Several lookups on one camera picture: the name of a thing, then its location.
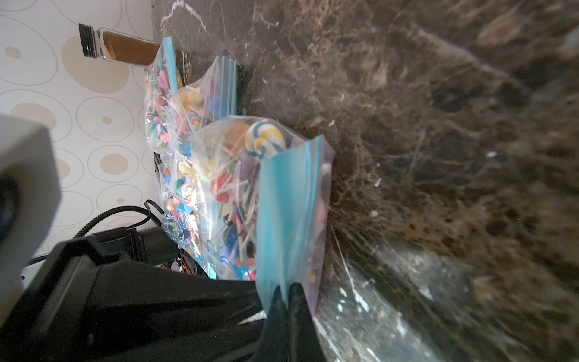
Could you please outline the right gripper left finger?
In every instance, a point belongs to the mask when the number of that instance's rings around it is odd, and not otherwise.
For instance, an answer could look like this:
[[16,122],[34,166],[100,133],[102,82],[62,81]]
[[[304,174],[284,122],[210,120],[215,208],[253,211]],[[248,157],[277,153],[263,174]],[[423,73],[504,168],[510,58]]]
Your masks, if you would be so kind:
[[285,361],[250,281],[204,278],[59,244],[1,328],[3,361]]

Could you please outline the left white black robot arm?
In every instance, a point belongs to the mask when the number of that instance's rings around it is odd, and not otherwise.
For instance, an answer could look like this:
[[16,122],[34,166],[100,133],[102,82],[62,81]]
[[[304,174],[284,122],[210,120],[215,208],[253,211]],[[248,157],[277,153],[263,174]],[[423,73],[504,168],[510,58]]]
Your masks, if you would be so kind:
[[[206,278],[208,274],[193,257],[167,236],[153,209],[162,211],[154,201],[147,200],[142,207],[120,206],[102,212],[71,239],[58,243],[53,252],[34,256],[28,265],[37,265],[45,260],[69,260],[86,256],[96,265],[132,261]],[[104,220],[123,212],[140,214],[143,219],[130,226],[94,231]]]

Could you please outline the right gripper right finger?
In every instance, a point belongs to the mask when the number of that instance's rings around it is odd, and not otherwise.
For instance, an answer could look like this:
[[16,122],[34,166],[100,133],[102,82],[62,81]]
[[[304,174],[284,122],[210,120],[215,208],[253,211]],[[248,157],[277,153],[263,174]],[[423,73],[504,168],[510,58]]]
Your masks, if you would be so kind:
[[289,361],[326,362],[310,313],[305,291],[295,283],[289,289]]

